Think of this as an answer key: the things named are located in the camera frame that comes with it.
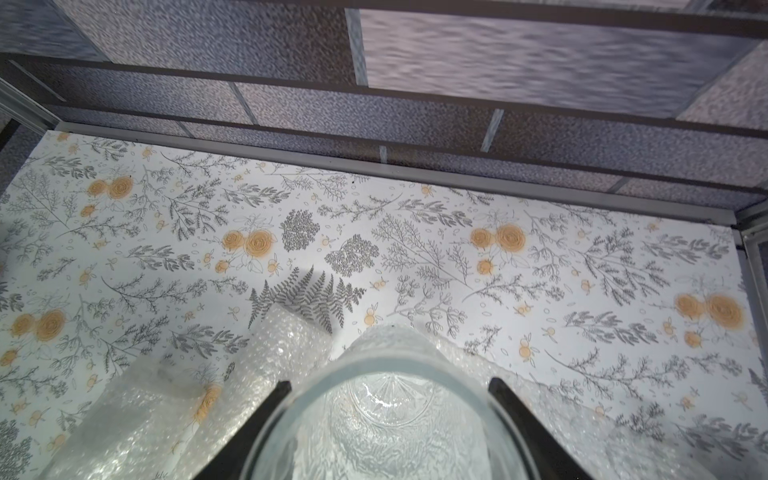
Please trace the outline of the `bubble wrap sheet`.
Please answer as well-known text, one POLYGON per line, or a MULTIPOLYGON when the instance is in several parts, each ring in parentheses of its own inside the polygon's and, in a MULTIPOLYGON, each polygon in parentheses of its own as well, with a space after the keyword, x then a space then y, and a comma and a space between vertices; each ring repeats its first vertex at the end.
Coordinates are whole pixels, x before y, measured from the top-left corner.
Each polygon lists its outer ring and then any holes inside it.
POLYGON ((451 364, 482 386, 489 386, 493 378, 503 380, 558 445, 595 479, 714 477, 700 462, 668 443, 617 425, 543 384, 467 353, 442 335, 429 333, 424 328, 417 332, 451 364))

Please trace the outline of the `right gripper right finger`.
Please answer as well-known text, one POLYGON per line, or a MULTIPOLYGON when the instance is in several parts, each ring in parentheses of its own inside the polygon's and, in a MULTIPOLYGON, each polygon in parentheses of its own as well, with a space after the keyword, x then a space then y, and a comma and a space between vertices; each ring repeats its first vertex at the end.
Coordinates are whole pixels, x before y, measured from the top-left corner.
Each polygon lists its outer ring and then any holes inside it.
POLYGON ((592 479, 504 380, 492 377, 488 391, 520 432, 522 443, 531 456, 529 464, 535 469, 537 479, 592 479))

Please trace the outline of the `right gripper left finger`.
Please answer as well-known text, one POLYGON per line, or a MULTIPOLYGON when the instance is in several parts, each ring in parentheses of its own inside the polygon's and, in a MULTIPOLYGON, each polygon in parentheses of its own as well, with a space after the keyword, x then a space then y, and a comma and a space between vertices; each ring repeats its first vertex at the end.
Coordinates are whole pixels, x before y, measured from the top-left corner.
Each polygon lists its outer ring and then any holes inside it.
POLYGON ((240 479, 247 456, 270 415, 292 391, 289 381, 279 381, 255 412, 194 480, 240 479))

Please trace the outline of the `bubble wrap roll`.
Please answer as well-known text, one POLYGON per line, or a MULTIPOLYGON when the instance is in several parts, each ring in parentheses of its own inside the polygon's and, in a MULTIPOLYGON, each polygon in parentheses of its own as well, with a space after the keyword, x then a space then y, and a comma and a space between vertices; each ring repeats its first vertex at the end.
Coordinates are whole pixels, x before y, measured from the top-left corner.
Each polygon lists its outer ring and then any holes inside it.
POLYGON ((112 380, 42 470, 43 479, 190 479, 281 381, 322 366, 331 334, 272 306, 228 379, 204 385, 169 360, 142 357, 112 380))

